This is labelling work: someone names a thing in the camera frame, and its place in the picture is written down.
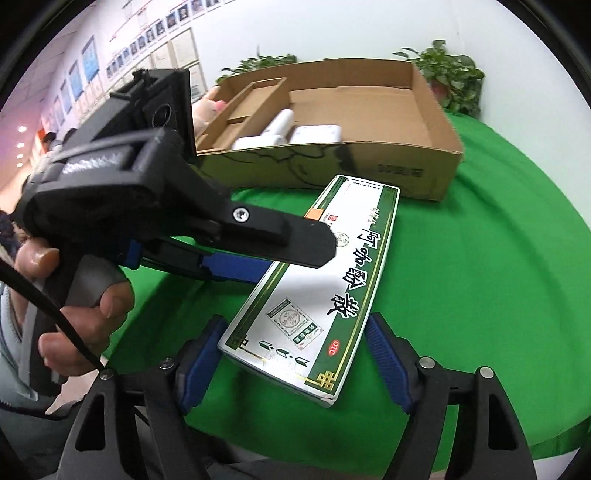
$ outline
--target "green plant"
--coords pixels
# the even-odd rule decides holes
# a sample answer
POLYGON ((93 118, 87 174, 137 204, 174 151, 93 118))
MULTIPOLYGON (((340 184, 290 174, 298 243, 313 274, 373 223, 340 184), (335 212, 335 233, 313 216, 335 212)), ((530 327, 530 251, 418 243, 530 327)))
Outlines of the green plant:
POLYGON ((445 40, 434 40, 433 46, 421 53, 412 48, 403 48, 417 55, 411 58, 405 51, 394 53, 413 62, 425 79, 443 108, 454 113, 465 113, 473 117, 480 114, 480 93, 484 80, 483 71, 476 68, 474 60, 467 55, 449 55, 445 40))
POLYGON ((225 68, 222 72, 229 72, 222 75, 217 79, 217 83, 220 83, 224 79, 232 75, 240 75, 241 73, 252 72, 253 70, 266 69, 267 67, 275 67, 276 65, 286 65, 288 63, 297 63, 297 57, 295 55, 284 55, 282 57, 268 57, 261 55, 259 48, 256 48, 256 57, 245 59, 240 62, 238 67, 235 69, 225 68))

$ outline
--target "green tablecloth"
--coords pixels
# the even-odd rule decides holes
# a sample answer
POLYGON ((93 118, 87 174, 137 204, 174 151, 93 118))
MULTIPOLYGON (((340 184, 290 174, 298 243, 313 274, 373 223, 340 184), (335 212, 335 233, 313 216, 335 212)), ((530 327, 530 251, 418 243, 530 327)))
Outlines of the green tablecloth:
MULTIPOLYGON (((534 453, 560 453, 580 441, 591 414, 591 233, 515 147, 476 120, 450 118, 465 162, 442 203, 402 199, 372 310, 419 355, 464 371, 492 367, 529 444, 554 439, 534 453)), ((303 215, 317 195, 245 190, 236 197, 303 215)), ((122 372, 174 355, 214 313, 231 320, 252 290, 146 269, 130 277, 137 308, 109 352, 122 372)), ((455 415, 450 408, 448 420, 455 415)), ((379 475, 407 417, 390 402, 363 340, 332 408, 223 358, 187 420, 278 460, 379 475)), ((436 468, 445 467, 453 431, 447 421, 436 468)))

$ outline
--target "red logo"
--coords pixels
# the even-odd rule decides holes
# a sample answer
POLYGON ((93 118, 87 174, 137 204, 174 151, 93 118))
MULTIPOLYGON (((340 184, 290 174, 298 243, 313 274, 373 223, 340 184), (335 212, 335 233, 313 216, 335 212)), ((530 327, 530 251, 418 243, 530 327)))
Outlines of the red logo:
POLYGON ((333 342, 329 346, 329 356, 335 356, 336 352, 339 351, 340 342, 338 340, 333 340, 333 342))

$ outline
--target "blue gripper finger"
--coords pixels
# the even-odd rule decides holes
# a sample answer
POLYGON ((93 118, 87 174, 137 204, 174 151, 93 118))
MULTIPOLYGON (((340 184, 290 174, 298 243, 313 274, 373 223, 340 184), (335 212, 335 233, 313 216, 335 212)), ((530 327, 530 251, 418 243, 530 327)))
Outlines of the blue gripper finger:
POLYGON ((365 337, 392 401, 411 414, 421 396, 417 353, 406 339, 394 335, 380 313, 369 315, 365 337))
POLYGON ((222 356, 217 343, 227 328, 226 319, 214 315, 202 334, 181 348, 177 357, 175 384, 178 406, 183 415, 202 402, 222 356))

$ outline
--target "poster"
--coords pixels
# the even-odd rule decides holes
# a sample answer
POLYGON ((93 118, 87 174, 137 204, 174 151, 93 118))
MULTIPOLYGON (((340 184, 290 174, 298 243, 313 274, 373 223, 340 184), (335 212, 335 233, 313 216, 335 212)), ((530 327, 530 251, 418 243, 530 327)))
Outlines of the poster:
POLYGON ((80 76, 80 69, 78 68, 78 62, 75 61, 74 65, 69 71, 70 74, 70 87, 72 88, 72 95, 74 100, 78 100, 84 89, 82 88, 82 77, 80 76))
POLYGON ((191 103, 195 103, 207 92, 207 86, 205 85, 200 64, 196 63, 190 66, 189 73, 191 78, 191 103))
POLYGON ((174 37, 171 42, 178 68, 181 69, 198 60, 195 42, 193 41, 193 33, 190 28, 174 37))
POLYGON ((86 81, 90 83, 99 73, 99 59, 96 56, 95 38, 92 37, 82 49, 82 66, 86 81))
POLYGON ((152 53, 152 62, 155 69, 173 69, 173 61, 170 58, 168 43, 162 45, 158 50, 152 53))
POLYGON ((56 96, 55 100, 53 100, 53 111, 56 114, 56 119, 59 122, 59 124, 63 125, 66 121, 66 118, 64 117, 64 110, 61 107, 61 100, 59 95, 56 96))
POLYGON ((67 115, 72 110, 72 97, 70 97, 70 91, 68 89, 68 84, 65 80, 64 80, 64 83, 61 84, 60 92, 61 92, 61 101, 63 102, 64 110, 66 111, 66 115, 67 115))

